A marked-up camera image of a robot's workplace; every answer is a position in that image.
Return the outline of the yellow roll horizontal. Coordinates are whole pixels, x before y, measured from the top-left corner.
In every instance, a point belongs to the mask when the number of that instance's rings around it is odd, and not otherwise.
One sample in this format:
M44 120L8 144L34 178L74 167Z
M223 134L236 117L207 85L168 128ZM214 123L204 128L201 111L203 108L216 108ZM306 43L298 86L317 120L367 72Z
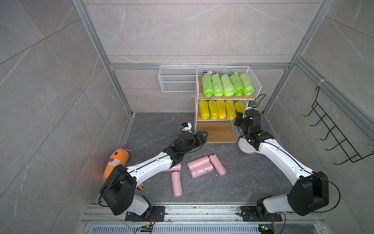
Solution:
M226 105L227 118L229 120L234 120L237 116L234 102L232 100L226 100L225 105Z
M235 106L235 110L236 110L237 115L245 113L245 106L244 106L244 103L242 101L239 100L239 101L235 102L234 106Z

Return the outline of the yellow roll diagonal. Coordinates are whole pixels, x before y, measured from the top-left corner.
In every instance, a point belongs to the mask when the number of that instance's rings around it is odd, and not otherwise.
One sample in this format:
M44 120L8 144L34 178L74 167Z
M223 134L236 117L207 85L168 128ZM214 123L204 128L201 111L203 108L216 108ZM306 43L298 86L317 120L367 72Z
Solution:
M217 110L218 110L219 119L224 120L227 117L225 101L224 100L217 100L216 101L216 106L217 106Z

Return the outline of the yellow roll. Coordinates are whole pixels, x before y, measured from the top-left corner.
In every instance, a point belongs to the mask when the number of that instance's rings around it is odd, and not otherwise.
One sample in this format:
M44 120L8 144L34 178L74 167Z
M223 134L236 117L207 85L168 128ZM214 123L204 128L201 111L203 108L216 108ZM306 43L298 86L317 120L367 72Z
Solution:
M217 108L217 104L215 100L210 100L208 102L209 112L210 112L210 118L212 120L217 120L219 118L219 112Z
M198 102L200 116L202 120L208 120L210 118L209 106L206 100L200 100Z

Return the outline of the green roll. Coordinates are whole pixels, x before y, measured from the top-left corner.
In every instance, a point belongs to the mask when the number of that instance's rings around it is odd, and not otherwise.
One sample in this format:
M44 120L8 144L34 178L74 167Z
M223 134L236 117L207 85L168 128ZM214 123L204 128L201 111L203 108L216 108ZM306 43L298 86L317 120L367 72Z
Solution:
M224 95L230 97L235 94L235 87L231 83L230 77L228 75L221 76L221 83L224 90Z
M216 97L220 97L224 94L224 89L222 86L221 78L219 74L214 74L211 76L212 80L212 87L213 87L213 94Z
M210 75L205 75L202 77L202 88L203 88L203 94L205 97L209 98L213 96L214 89L213 89L212 79Z
M244 87L242 85L240 76L237 72L235 72L232 76L230 76L230 81L234 86L234 91L236 96L242 96L244 94Z

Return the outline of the green roll diagonal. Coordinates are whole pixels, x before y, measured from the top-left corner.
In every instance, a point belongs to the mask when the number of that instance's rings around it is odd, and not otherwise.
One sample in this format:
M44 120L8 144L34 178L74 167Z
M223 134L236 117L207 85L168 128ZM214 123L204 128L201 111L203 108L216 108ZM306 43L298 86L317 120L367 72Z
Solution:
M254 85L251 81L251 76L248 73L243 73L240 75L240 80L244 88L244 95L252 95L254 93Z

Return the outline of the pink roll diagonal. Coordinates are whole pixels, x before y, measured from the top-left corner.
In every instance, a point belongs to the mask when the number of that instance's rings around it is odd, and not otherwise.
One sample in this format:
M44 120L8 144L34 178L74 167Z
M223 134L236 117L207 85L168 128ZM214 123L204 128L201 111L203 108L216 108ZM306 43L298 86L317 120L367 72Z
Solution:
M210 160L210 163L217 170L220 176L226 175L227 171L225 167L223 166L223 164L221 163L221 161L219 160L219 158L217 157L217 155L211 155L208 158Z

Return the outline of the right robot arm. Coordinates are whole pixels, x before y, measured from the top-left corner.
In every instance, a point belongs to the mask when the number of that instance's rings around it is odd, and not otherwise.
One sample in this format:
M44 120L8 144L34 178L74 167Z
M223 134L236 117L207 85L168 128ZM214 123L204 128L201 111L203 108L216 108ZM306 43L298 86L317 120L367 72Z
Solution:
M329 180L325 173L315 172L290 155L274 137L261 129L261 115L255 109L238 113L234 122L243 136L238 140L239 149L246 154L262 154L270 159L289 179L291 191L286 195L270 196L257 201L256 215L288 212L308 215L329 204Z

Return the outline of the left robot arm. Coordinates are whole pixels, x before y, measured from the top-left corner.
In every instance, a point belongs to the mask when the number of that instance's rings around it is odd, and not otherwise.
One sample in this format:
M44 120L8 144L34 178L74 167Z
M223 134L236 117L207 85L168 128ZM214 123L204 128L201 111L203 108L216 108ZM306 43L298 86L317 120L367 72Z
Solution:
M101 198L113 215L130 212L148 217L152 205L143 196L135 194L136 188L154 175L182 162L185 154L203 146L207 138L208 132L183 131L176 140L155 157L135 166L114 167L100 189Z

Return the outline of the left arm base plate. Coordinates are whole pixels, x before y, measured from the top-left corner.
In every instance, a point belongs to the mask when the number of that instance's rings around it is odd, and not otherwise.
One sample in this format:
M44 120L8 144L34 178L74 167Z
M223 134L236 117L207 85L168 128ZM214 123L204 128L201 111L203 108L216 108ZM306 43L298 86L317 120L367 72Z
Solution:
M125 220L133 222L163 222L165 217L165 206L153 206L148 208L142 215L127 212Z

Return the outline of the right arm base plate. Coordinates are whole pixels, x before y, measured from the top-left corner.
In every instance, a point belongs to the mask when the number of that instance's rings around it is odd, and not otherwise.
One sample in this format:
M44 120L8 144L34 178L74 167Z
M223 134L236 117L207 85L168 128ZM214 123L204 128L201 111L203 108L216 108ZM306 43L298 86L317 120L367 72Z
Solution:
M241 206L237 214L238 216L242 217L244 222L281 222L283 221L279 213L268 213L261 206Z

